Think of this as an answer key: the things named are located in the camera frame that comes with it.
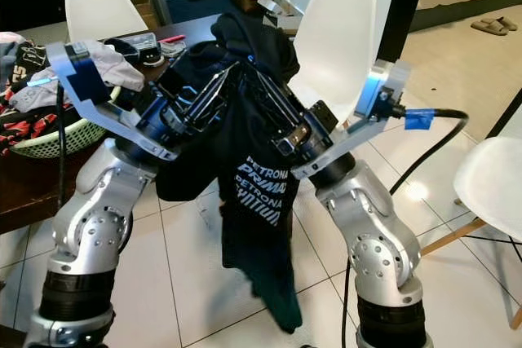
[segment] slipper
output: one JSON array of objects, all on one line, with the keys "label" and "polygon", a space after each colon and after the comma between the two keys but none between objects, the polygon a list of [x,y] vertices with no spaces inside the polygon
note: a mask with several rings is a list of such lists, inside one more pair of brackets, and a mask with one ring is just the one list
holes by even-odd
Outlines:
[{"label": "slipper", "polygon": [[[515,30],[518,30],[518,26],[516,24],[514,24],[511,20],[509,20],[508,18],[506,18],[505,16],[501,16],[500,18],[496,19],[498,22],[500,22],[502,24],[502,26],[504,26],[505,28],[508,28],[509,30],[511,30],[512,32],[514,32]],[[484,22],[485,24],[490,24],[494,21],[493,18],[484,18],[482,20],[482,22]]]},{"label": "slipper", "polygon": [[485,23],[483,21],[473,22],[471,27],[482,32],[494,34],[495,36],[505,36],[509,31],[508,28],[505,28],[497,20],[493,20],[491,23]]}]

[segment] white chair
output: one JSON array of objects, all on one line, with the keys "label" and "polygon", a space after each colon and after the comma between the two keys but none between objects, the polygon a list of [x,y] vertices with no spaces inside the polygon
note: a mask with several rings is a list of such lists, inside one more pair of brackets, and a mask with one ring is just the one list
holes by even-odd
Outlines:
[{"label": "white chair", "polygon": [[374,61],[377,0],[310,0],[295,37],[301,69],[289,87],[311,107],[322,99],[339,120],[353,111]]},{"label": "white chair", "polygon": [[[496,137],[479,143],[458,168],[453,185],[462,203],[479,218],[428,245],[422,255],[485,224],[522,240],[522,139]],[[521,324],[522,307],[511,328]]]},{"label": "white chair", "polygon": [[148,29],[131,0],[65,0],[65,15],[72,42]]}]

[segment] table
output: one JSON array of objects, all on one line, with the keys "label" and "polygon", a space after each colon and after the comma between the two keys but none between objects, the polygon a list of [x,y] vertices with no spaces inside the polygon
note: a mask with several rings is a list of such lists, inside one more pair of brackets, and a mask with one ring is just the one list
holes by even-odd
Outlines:
[{"label": "table", "polygon": [[[157,39],[184,34],[187,46],[214,39],[210,26],[219,15],[162,26]],[[154,80],[168,65],[156,68],[139,66],[146,81]],[[66,157],[66,197],[74,193],[77,172],[101,141]],[[33,159],[11,153],[0,158],[0,234],[52,217],[58,196],[58,159]]]}]

